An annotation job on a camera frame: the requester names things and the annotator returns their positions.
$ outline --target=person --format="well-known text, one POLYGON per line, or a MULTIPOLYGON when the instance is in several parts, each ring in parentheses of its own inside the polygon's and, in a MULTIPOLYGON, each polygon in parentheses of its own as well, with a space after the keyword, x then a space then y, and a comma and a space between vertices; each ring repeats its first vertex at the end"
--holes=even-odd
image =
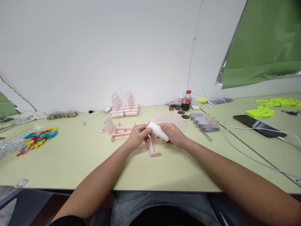
MULTIPOLYGON (((186 137, 174 124, 160 124, 175 145, 193 156, 252 217, 266 225, 301 225, 301 203, 271 182, 186 137)), ((150 140, 151 128, 134 126, 127 141, 92 171, 53 218, 51 226, 82 226, 97 212, 120 174, 129 154, 150 140)), ((205 193, 124 191, 115 197, 113 226, 221 225, 205 193)))

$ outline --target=smartphone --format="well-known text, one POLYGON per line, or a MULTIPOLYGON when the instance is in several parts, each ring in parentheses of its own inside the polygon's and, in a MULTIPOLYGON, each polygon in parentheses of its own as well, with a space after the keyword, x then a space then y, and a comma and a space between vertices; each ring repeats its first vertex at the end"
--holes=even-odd
MULTIPOLYGON (((250 127, 250 128, 260 127, 260 128, 264 128, 264 129, 279 131, 277 129, 274 129, 273 127, 268 126, 267 124, 264 124, 256 119, 248 116, 248 115, 233 116, 233 118, 236 119, 237 121, 240 121, 241 123, 245 124, 247 127, 250 127)), ((261 129, 254 129, 254 130, 268 138, 287 136, 285 133, 281 133, 281 132, 273 132, 273 131, 261 130, 261 129)))

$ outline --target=white wall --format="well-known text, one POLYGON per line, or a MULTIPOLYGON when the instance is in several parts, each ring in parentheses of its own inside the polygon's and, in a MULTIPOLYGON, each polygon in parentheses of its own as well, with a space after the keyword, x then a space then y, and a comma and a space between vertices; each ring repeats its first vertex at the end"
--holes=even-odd
MULTIPOLYGON (((204 0, 189 89, 222 97, 300 91, 300 78, 214 85, 245 1, 204 0)), ((187 89, 200 3, 0 0, 0 73, 46 112, 104 109, 114 91, 128 89, 140 106, 162 105, 187 89)), ((31 110, 1 81, 0 91, 31 110)))

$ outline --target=sticker label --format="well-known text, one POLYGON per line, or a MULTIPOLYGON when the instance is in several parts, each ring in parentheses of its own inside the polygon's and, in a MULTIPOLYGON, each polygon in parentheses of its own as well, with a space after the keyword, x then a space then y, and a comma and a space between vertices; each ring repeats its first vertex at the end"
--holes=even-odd
POLYGON ((182 102, 182 103, 183 103, 183 104, 191 104, 191 101, 192 101, 192 100, 185 100, 185 99, 183 99, 183 102, 182 102))
POLYGON ((16 187, 24 187, 28 182, 29 180, 23 179, 16 185, 16 187))

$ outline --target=jeans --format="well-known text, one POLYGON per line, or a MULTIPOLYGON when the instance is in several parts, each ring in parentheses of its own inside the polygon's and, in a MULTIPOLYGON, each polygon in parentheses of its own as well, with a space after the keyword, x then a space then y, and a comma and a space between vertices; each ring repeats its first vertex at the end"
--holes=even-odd
POLYGON ((221 226, 206 193, 168 191, 118 191, 113 196, 111 226, 128 226, 150 207, 173 206, 188 213, 206 226, 221 226))

